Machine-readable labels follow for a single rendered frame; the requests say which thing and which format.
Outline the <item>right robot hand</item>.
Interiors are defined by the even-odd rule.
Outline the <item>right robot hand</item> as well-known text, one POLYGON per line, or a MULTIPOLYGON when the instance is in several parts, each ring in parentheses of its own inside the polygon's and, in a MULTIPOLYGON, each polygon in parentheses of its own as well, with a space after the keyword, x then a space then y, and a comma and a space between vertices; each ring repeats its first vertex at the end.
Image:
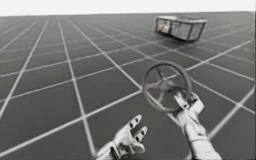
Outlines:
POLYGON ((190 124, 197 134, 203 135, 205 129, 199 121, 199 115, 204 109, 204 104, 199 96, 196 93, 192 93, 190 99, 186 100, 183 95, 178 92, 174 98, 181 108, 181 110, 176 113, 175 118, 181 126, 182 131, 185 131, 185 127, 190 124))

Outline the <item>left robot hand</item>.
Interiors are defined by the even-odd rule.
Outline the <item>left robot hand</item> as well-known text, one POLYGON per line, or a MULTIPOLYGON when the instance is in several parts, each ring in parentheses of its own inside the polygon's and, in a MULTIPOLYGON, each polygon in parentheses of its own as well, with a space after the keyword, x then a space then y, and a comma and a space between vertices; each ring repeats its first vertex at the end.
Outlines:
POLYGON ((145 146, 142 144, 142 140, 148 132, 148 127, 143 126, 135 134, 132 133, 132 130, 140 124, 141 120, 142 116, 136 115, 115 134, 112 142, 115 145, 119 157, 145 152, 145 146))

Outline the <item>dark steering wheel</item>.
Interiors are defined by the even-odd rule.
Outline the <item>dark steering wheel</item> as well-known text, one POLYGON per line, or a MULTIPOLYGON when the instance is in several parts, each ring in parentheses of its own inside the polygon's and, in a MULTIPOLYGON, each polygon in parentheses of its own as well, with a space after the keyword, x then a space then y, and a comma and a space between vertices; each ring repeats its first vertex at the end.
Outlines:
POLYGON ((180 95, 192 101, 192 82, 186 70, 180 65, 160 61, 151 65, 142 80, 142 93, 146 101, 156 110, 175 113, 183 109, 175 99, 180 95))

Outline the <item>grey cart with brown box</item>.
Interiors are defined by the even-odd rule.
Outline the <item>grey cart with brown box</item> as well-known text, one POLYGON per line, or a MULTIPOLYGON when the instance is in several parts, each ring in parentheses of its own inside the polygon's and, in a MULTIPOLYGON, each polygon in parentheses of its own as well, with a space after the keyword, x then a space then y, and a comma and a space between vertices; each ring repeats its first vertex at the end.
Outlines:
POLYGON ((174 38, 193 42, 200 39, 207 24, 206 19, 188 16, 158 16, 155 31, 174 38))

